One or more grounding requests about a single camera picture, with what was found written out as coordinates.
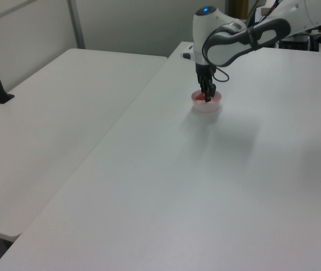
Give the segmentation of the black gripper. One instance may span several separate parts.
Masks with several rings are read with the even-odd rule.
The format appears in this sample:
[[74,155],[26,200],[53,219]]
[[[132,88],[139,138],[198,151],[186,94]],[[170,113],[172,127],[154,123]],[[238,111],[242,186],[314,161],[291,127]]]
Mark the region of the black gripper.
[[205,102],[210,102],[216,92],[216,85],[212,82],[215,66],[196,63],[196,74],[201,92],[205,95]]

